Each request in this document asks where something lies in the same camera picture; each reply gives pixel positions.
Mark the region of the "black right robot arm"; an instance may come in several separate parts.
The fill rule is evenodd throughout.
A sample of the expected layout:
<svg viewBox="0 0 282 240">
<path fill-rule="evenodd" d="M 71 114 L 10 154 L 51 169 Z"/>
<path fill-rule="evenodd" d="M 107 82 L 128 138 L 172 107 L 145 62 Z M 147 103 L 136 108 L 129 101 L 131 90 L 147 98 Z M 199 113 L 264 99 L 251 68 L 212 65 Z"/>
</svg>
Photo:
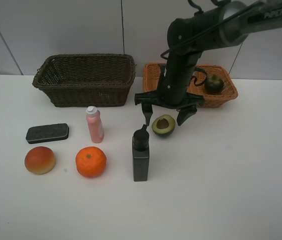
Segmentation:
<svg viewBox="0 0 282 240">
<path fill-rule="evenodd" d="M 282 0 L 258 0 L 247 6 L 241 1 L 214 0 L 216 7 L 198 11 L 192 18 L 177 18 L 167 31 L 168 50 L 160 56 L 166 60 L 165 72 L 156 90 L 137 93 L 134 103 L 140 104 L 146 125 L 150 124 L 152 106 L 178 111 L 181 126 L 197 112 L 204 97 L 188 93 L 197 62 L 204 51 L 238 46 L 250 33 L 282 28 Z"/>
</svg>

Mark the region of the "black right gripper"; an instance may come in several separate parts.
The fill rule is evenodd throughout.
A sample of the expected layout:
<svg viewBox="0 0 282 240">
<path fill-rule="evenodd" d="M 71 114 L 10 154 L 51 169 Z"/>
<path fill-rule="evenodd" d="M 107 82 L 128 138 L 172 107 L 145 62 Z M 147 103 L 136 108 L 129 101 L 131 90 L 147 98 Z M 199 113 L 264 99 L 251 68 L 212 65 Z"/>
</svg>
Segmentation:
<svg viewBox="0 0 282 240">
<path fill-rule="evenodd" d="M 165 66 L 165 75 L 159 78 L 156 90 L 135 94 L 134 103 L 141 104 L 147 125 L 150 124 L 153 114 L 152 105 L 176 109 L 178 111 L 176 122 L 181 126 L 197 113 L 196 105 L 204 104 L 203 96 L 187 92 L 201 54 L 201 52 L 195 52 L 178 55 L 170 52 Z"/>
</svg>

